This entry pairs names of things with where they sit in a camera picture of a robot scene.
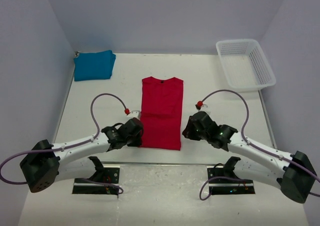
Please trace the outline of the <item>red t shirt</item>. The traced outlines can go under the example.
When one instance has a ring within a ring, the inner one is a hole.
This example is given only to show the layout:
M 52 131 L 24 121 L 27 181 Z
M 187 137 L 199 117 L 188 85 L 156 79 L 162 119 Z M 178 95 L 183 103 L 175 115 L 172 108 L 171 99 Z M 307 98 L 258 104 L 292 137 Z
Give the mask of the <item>red t shirt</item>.
M 183 96 L 184 81 L 179 78 L 142 79 L 142 147 L 177 151 L 181 149 Z

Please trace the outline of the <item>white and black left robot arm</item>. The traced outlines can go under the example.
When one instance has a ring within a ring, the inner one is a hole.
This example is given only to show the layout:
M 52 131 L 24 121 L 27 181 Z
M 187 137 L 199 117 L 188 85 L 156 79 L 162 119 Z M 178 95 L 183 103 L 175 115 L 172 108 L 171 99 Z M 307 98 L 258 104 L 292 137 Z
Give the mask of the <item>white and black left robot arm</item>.
M 98 153 L 124 146 L 140 147 L 143 124 L 137 118 L 103 128 L 98 135 L 67 143 L 38 142 L 20 162 L 20 168 L 32 193 L 47 189 L 56 181 L 84 178 L 103 179 L 104 170 Z

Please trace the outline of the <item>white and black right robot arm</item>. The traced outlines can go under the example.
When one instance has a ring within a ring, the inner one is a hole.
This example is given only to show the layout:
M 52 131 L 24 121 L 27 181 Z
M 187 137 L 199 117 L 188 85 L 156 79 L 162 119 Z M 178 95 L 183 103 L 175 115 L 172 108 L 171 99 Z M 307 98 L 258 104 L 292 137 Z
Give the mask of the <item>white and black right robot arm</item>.
M 304 153 L 291 154 L 265 146 L 231 126 L 217 125 L 205 111 L 189 117 L 183 136 L 194 141 L 204 140 L 216 149 L 234 153 L 221 172 L 206 183 L 258 181 L 279 189 L 294 202 L 305 203 L 315 181 L 320 179 Z

